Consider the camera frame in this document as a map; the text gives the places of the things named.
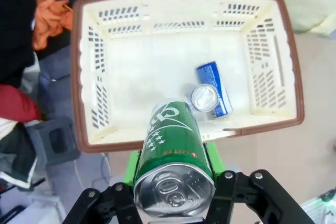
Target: star pattern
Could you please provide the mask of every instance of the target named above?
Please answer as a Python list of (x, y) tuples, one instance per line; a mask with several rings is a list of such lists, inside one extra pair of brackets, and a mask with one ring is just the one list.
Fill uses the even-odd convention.
[(146, 140), (146, 147), (148, 150), (154, 151), (157, 147), (157, 143), (163, 144), (165, 140), (162, 139), (162, 136), (160, 136), (160, 131), (155, 131), (151, 136), (149, 136)]
[(156, 125), (152, 126), (152, 127), (149, 129), (149, 132), (154, 131), (155, 127), (156, 127)]

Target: clothing pile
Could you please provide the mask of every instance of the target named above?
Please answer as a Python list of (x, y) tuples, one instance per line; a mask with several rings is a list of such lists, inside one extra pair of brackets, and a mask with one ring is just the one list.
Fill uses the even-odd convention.
[(0, 0), (0, 180), (29, 189), (36, 153), (24, 123), (40, 120), (36, 104), (19, 87), (25, 68), (37, 60), (34, 50), (49, 36), (71, 29), (67, 1)]

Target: brown basket rim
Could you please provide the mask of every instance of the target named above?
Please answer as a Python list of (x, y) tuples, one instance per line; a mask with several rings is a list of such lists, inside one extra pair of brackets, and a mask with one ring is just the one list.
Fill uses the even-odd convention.
[[(82, 85), (80, 84), (80, 65), (79, 65), (79, 42), (81, 36), (81, 22), (82, 22), (82, 9), (83, 6), (92, 2), (104, 1), (104, 0), (77, 0), (73, 7), (74, 11), (74, 21), (73, 29), (71, 33), (71, 90), (72, 90), (72, 101), (74, 107), (75, 125), (77, 133), (77, 143), (79, 147), (87, 153), (98, 153), (98, 152), (115, 152), (115, 151), (127, 151), (127, 150), (137, 150), (141, 149), (143, 145), (143, 140), (127, 142), (127, 143), (115, 143), (115, 144), (99, 144), (91, 145), (88, 141), (86, 120), (84, 104), (81, 101), (81, 90)], [(259, 126), (246, 127), (241, 129), (232, 129), (236, 132), (235, 136), (249, 135), (267, 131), (278, 130), (286, 127), (295, 126), (301, 124), (304, 117), (304, 103), (303, 103), (303, 89), (301, 72), (299, 65), (299, 58), (296, 49), (296, 43), (294, 39), (293, 30), (291, 28), (290, 19), (285, 6), (284, 0), (275, 0), (278, 3), (282, 21), (287, 32), (288, 44), (290, 47), (290, 55), (293, 64), (293, 72), (295, 75), (295, 93), (296, 93), (296, 106), (297, 106), (297, 117), (295, 119), (279, 122), (264, 124)]]

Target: screw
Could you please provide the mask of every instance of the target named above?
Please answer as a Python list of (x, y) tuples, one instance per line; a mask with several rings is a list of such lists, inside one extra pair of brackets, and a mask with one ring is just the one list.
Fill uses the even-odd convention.
[(94, 191), (89, 192), (89, 197), (92, 198), (96, 193)]
[(256, 179), (262, 179), (262, 174), (261, 173), (256, 173), (254, 176), (256, 177)]
[(233, 177), (232, 173), (225, 173), (225, 178), (231, 179)]
[(122, 185), (121, 184), (119, 184), (119, 185), (116, 186), (116, 190), (117, 191), (121, 191), (121, 189), (122, 189)]

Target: can lid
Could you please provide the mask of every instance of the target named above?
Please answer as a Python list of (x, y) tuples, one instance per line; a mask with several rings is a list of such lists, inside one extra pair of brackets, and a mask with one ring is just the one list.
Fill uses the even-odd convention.
[(198, 167), (169, 163), (137, 181), (134, 200), (152, 217), (194, 216), (209, 206), (214, 191), (213, 180)]
[(218, 105), (218, 93), (209, 84), (198, 85), (191, 94), (191, 103), (199, 111), (208, 112)]

